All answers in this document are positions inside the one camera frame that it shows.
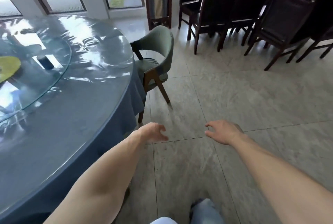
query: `person's leg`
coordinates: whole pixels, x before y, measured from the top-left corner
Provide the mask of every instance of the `person's leg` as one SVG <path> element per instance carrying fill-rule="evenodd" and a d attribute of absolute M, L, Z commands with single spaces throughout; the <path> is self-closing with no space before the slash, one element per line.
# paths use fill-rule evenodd
<path fill-rule="evenodd" d="M 170 219 L 169 217 L 161 217 L 153 221 L 151 224 L 177 224 L 177 222 L 175 222 L 173 219 Z"/>
<path fill-rule="evenodd" d="M 223 217 L 216 210 L 214 203 L 210 199 L 204 199 L 191 207 L 191 224 L 225 224 Z"/>

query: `round table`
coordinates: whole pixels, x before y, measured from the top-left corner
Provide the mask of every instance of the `round table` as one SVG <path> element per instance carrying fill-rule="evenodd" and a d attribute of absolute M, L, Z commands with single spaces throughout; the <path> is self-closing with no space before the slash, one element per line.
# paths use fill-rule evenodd
<path fill-rule="evenodd" d="M 0 57 L 21 61 L 0 83 L 0 222 L 26 222 L 135 128 L 146 94 L 129 42 L 104 21 L 21 18 L 0 33 Z"/>

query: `green upholstered chair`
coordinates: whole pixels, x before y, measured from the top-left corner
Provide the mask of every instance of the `green upholstered chair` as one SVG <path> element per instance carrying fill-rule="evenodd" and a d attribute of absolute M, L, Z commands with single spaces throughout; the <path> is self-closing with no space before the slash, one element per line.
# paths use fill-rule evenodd
<path fill-rule="evenodd" d="M 135 61 L 139 77 L 147 93 L 156 86 L 159 87 L 165 101 L 170 103 L 169 97 L 162 85 L 167 79 L 167 72 L 171 68 L 173 55 L 173 35 L 167 27 L 157 26 L 140 40 L 131 43 L 133 52 L 138 59 Z M 155 51 L 164 57 L 161 63 L 152 58 L 143 58 L 140 51 Z M 139 123 L 142 122 L 144 112 L 139 113 Z"/>

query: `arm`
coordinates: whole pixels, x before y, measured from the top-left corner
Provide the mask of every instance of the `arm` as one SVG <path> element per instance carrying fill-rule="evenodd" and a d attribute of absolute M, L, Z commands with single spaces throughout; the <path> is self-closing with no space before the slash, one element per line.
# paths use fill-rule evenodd
<path fill-rule="evenodd" d="M 167 140 L 163 125 L 149 123 L 101 156 L 75 182 L 44 224 L 110 224 L 117 216 L 147 141 Z"/>
<path fill-rule="evenodd" d="M 308 175 L 274 156 L 227 121 L 206 124 L 206 135 L 235 148 L 284 224 L 332 223 L 333 194 Z"/>

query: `yellow round object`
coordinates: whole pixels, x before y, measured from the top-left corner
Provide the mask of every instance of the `yellow round object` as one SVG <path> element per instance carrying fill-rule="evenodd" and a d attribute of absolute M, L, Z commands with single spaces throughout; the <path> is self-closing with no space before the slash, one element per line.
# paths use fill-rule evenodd
<path fill-rule="evenodd" d="M 0 83 L 12 77 L 20 68 L 21 61 L 12 56 L 0 56 Z"/>

